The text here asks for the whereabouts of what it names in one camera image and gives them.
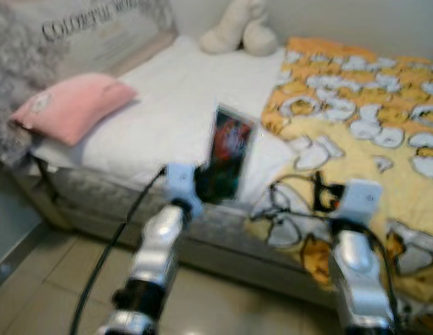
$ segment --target white stuffed animal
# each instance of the white stuffed animal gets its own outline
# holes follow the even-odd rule
[[[267,19],[265,0],[233,0],[220,23],[200,39],[201,49],[223,54],[235,51],[243,41],[245,50],[254,56],[273,54],[279,42]]]

